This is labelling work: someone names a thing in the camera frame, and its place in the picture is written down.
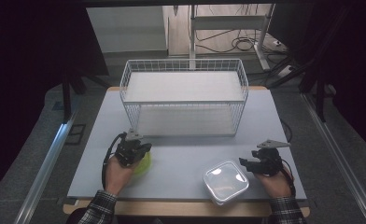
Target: yellow sponge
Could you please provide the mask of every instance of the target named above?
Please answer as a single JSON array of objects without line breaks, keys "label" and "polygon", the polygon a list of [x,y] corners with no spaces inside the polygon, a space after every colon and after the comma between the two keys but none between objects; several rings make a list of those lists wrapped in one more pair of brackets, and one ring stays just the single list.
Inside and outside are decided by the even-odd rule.
[{"label": "yellow sponge", "polygon": [[142,175],[148,171],[151,166],[151,154],[147,152],[145,157],[139,162],[137,167],[134,169],[134,175]]}]

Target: person's left hand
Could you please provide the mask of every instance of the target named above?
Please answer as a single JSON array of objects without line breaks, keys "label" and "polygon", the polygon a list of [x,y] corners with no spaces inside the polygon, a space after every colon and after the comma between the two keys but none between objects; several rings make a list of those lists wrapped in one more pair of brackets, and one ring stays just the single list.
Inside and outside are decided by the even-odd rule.
[{"label": "person's left hand", "polygon": [[116,196],[119,195],[120,191],[130,181],[138,163],[129,167],[121,167],[117,158],[112,156],[107,163],[105,190]]}]

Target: shirt cuff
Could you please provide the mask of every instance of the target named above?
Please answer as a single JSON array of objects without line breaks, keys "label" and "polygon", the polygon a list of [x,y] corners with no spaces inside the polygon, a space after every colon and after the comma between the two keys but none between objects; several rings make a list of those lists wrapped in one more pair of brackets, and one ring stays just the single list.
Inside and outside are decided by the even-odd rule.
[{"label": "shirt cuff", "polygon": [[276,219],[298,219],[303,217],[302,210],[294,197],[273,198],[270,201],[272,215]]},{"label": "shirt cuff", "polygon": [[105,190],[98,190],[89,207],[104,214],[113,215],[116,206],[117,196]]}]

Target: metal rail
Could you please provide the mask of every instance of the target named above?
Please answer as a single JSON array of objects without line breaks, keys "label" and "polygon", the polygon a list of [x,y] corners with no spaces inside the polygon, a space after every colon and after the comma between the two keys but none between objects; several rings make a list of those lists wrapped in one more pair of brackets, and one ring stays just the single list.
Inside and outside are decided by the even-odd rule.
[{"label": "metal rail", "polygon": [[54,168],[54,165],[58,159],[58,156],[63,147],[64,141],[66,140],[67,135],[69,134],[69,130],[73,125],[76,114],[78,112],[79,99],[72,105],[72,116],[70,120],[66,123],[63,123],[58,130],[54,141],[49,148],[49,152],[47,153],[46,158],[43,161],[43,164],[40,167],[40,170],[35,177],[35,181],[32,184],[29,192],[25,198],[25,201],[22,204],[21,210],[18,213],[14,223],[29,223],[32,215],[35,212],[37,204],[40,200],[41,194],[43,193],[44,188],[49,181],[49,176]]},{"label": "metal rail", "polygon": [[317,128],[319,129],[320,134],[322,135],[323,140],[325,141],[329,152],[331,153],[332,157],[334,158],[335,162],[337,163],[337,167],[340,169],[343,178],[348,185],[351,193],[353,194],[355,200],[357,201],[359,208],[363,215],[366,218],[366,190],[360,184],[359,180],[355,176],[352,171],[352,168],[348,164],[348,161],[345,159],[345,156],[338,146],[338,143],[335,141],[334,137],[332,136],[331,131],[328,128],[326,122],[322,122],[322,120],[317,115],[315,111],[315,105],[313,101],[307,97],[306,94],[302,94],[302,98],[304,99],[308,110],[314,120]]}]

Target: black curtain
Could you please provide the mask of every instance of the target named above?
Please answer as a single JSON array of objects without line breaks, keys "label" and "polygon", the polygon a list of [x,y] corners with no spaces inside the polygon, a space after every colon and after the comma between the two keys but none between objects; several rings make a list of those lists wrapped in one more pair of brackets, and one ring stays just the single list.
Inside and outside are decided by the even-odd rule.
[{"label": "black curtain", "polygon": [[79,71],[108,75],[84,7],[0,1],[0,180],[35,126],[46,92],[63,75],[77,80]]},{"label": "black curtain", "polygon": [[353,5],[322,67],[337,91],[335,106],[366,141],[366,1]]}]

